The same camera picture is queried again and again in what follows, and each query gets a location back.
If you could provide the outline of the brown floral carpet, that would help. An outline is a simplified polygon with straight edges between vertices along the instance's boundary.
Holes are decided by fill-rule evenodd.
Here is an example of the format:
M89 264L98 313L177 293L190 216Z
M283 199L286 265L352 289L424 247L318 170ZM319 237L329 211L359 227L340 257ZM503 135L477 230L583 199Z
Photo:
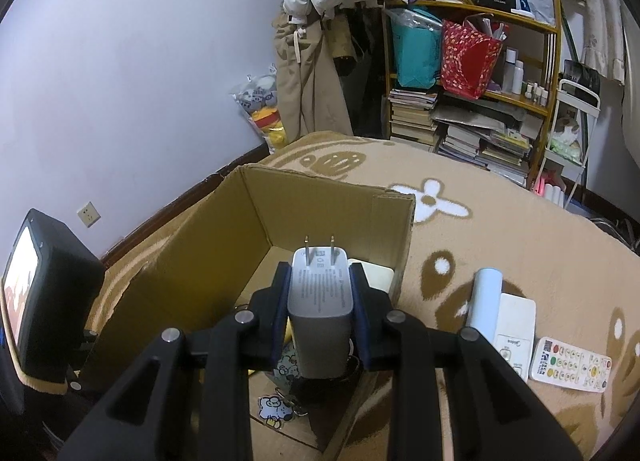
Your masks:
M620 241L511 181L405 143L317 132L255 165L412 196L408 257L392 301L454 332L477 270L500 270L508 293L536 303L538 335L612 359L602 394L533 384L582 455L592 457L620 425L639 390L639 259ZM113 266L105 283L122 287L185 220Z

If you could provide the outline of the white metal cart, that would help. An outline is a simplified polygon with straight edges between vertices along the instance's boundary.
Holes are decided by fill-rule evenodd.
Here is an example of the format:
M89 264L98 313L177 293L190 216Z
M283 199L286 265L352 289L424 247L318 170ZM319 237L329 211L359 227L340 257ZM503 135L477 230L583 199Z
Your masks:
M535 191L567 208L587 176L589 129L601 112L600 96L572 80L559 81L552 120L538 169Z

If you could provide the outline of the teal storage bag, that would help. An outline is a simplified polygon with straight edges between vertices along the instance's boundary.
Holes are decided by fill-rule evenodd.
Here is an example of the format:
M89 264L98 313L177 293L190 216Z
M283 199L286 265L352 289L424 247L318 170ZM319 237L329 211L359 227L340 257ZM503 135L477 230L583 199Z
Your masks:
M442 63L442 20L420 7L387 9L386 14L392 24L399 84L432 88Z

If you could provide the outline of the stack of books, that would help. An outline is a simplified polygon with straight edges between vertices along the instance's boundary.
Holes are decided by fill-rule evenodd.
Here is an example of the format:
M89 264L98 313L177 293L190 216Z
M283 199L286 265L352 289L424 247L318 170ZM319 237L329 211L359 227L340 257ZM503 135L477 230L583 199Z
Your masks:
M433 118L438 99L437 91L392 88L387 96L390 138L434 149L440 140L438 122Z
M432 119L442 132L438 154L497 174L520 187L529 183L533 145L498 117L444 104Z

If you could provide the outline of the cartoon dog keychain charm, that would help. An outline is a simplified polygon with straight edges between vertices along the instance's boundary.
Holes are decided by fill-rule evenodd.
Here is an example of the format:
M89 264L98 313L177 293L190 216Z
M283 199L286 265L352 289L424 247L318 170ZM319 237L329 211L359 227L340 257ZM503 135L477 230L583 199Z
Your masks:
M270 395L258 398L258 417L272 429L280 429L295 418L293 407L281 396Z

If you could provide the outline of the white slim remote control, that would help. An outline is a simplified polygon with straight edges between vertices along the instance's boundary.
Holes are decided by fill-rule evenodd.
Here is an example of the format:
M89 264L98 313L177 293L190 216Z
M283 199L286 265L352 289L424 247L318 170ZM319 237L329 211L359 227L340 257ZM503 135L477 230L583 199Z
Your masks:
M500 295L496 332L492 345L521 377L528 381L535 342L536 303L508 293Z

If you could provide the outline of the brown cardboard box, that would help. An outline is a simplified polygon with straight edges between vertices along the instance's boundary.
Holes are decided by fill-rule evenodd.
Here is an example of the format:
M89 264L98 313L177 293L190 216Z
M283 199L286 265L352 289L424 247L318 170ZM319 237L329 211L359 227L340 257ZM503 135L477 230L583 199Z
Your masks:
M122 287L93 304L99 335L80 378L108 389L165 329L208 329L271 282L305 244L341 247L401 277L410 195L261 165L235 169Z

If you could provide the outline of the red gift bag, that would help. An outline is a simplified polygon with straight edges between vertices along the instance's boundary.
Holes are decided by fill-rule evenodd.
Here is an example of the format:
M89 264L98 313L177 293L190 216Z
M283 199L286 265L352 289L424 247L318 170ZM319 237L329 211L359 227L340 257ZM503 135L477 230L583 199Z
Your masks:
M502 43L469 23L442 25L440 83L451 94L476 100L484 95Z

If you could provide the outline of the white JSCN remote control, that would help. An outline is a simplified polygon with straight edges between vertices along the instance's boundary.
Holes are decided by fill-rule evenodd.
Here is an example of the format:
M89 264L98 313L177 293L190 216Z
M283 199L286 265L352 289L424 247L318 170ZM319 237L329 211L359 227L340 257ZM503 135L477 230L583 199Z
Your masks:
M612 359L552 337L541 337L534 349L529 377L536 382L602 394L608 388Z

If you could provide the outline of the stack of books right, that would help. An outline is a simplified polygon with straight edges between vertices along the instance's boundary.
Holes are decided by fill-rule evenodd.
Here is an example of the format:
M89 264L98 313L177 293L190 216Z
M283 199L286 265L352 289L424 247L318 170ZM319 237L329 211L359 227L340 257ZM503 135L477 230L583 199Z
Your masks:
M442 132L438 154L497 174L520 187L529 183L533 145L498 117L444 104L432 119Z

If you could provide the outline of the white square charger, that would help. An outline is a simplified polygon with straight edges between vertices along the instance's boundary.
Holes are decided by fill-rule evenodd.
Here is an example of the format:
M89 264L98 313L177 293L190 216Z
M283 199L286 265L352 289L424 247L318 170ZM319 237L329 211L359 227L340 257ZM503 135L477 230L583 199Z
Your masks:
M349 259L348 265L360 264L367 277L368 285L372 289L390 293L390 288L394 282L395 271L375 263L360 261L360 259Z

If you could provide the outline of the white plug charger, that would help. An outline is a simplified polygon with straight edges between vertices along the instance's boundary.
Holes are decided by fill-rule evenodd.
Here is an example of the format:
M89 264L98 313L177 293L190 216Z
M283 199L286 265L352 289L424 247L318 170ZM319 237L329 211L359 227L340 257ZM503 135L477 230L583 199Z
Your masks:
M353 310L346 252L334 240L315 247L306 243L296 250L288 288L288 319L302 377L327 380L345 373Z

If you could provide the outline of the green cartoon pouch case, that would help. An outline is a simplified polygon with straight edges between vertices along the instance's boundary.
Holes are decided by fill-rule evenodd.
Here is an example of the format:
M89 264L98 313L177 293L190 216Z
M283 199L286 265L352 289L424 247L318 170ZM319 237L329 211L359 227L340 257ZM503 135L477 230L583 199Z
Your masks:
M294 343L289 341L282 351L274 369L268 372L268 377L282 392L291 392L293 384L300 379L299 366Z

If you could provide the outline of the stack of books left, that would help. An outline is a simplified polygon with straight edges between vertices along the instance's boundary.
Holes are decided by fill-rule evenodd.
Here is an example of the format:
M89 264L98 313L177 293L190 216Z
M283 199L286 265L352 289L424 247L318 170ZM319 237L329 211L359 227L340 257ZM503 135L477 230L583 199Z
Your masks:
M438 99L437 91L392 88L387 96L390 138L434 149L440 140L438 122L433 118Z

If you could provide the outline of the light blue cylinder device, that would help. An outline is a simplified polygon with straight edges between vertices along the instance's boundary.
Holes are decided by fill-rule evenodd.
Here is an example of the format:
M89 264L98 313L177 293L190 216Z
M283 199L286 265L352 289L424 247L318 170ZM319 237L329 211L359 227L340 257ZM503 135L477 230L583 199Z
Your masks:
M503 275L495 268L482 268L474 275L465 325L473 328L491 343L495 338Z

